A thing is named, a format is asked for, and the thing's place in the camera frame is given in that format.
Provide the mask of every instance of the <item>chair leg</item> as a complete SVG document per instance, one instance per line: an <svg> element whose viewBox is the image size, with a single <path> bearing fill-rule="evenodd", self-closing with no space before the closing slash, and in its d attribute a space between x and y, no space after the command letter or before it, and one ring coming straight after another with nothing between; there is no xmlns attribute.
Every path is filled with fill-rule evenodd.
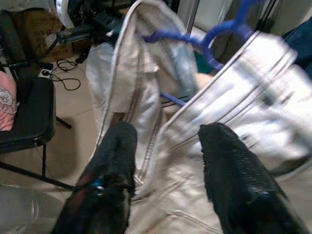
<svg viewBox="0 0 312 234"><path fill-rule="evenodd" d="M65 126L65 128L68 128L68 129L71 129L71 128L72 128L72 126L71 126L69 123L65 122L65 121L64 121L63 119L61 119L60 117L57 117L57 122L63 124L63 125Z"/></svg>
<svg viewBox="0 0 312 234"><path fill-rule="evenodd" d="M62 187L62 188L65 188L65 189L74 190L74 188L75 188L72 185L68 185L68 184L62 183L60 181L57 181L55 179L50 179L48 177L45 177L45 176L42 176L42 175L38 175L36 173L24 170L24 169L22 169L20 167L16 167L16 166L7 164L5 162L1 162L0 161L0 168L8 170L8 171L11 171L11 172L15 172L15 173L18 173L18 174L21 174L21 175L24 175L24 176L29 176L29 177L41 180L43 182L46 182L46 183L49 183L49 184L53 184L53 185L56 185L56 186L59 186L59 187Z"/></svg>
<svg viewBox="0 0 312 234"><path fill-rule="evenodd" d="M44 144L42 150L42 176L45 176L46 158L47 158L47 145Z"/></svg>

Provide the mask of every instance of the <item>blue hanger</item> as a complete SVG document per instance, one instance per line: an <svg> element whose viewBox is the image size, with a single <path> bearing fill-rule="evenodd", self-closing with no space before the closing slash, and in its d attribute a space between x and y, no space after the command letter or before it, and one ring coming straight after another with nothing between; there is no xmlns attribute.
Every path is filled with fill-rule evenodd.
<svg viewBox="0 0 312 234"><path fill-rule="evenodd" d="M158 30L155 31L150 36L142 36L145 42L155 43L159 39L173 39L178 41L184 41L190 43L193 46L200 47L203 49L203 55L210 66L217 70L221 70L224 66L219 63L212 55L211 52L211 42L219 34L225 32L236 32L240 34L244 41L253 34L252 30L245 24L247 14L252 5L259 2L260 0L242 0L242 3L239 7L238 14L235 16L234 20L226 21L224 23L214 26L204 37L203 40L199 40L196 37L192 37L190 34L177 34L167 30ZM160 93L160 95L177 105L183 106L185 102L165 93Z"/></svg>

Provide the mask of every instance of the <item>beige floor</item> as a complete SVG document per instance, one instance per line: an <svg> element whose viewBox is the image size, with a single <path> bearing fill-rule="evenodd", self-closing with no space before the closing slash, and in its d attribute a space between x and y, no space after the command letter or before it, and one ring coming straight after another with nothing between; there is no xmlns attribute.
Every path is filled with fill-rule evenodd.
<svg viewBox="0 0 312 234"><path fill-rule="evenodd" d="M58 74L60 78L78 78L81 87L76 91L66 91L60 82L55 82L57 116L72 124L72 129L56 125L56 133L47 144L47 174L64 183L74 185L93 151L96 132L88 80L85 76L86 63L69 73ZM68 81L69 87L77 83ZM42 147L1 156L1 160L35 173L41 172ZM0 169L0 184L34 188L48 193L61 201L70 192L36 179Z"/></svg>

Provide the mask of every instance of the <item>black chair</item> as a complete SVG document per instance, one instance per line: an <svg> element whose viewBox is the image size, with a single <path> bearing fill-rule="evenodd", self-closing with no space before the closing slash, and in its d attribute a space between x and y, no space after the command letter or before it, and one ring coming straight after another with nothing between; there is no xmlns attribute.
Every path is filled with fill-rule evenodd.
<svg viewBox="0 0 312 234"><path fill-rule="evenodd" d="M0 161L0 168L72 190L74 187L46 176L46 144L52 139L56 125L55 88L52 80L35 78L17 81L20 102L10 132L0 132L0 154L43 145L42 174Z"/></svg>

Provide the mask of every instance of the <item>pink cushion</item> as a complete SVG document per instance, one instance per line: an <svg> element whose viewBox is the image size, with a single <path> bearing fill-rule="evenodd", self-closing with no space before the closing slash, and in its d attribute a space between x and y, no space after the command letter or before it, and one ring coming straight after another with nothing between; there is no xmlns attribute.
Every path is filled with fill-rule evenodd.
<svg viewBox="0 0 312 234"><path fill-rule="evenodd" d="M0 71L0 131L12 129L16 110L15 81Z"/></svg>

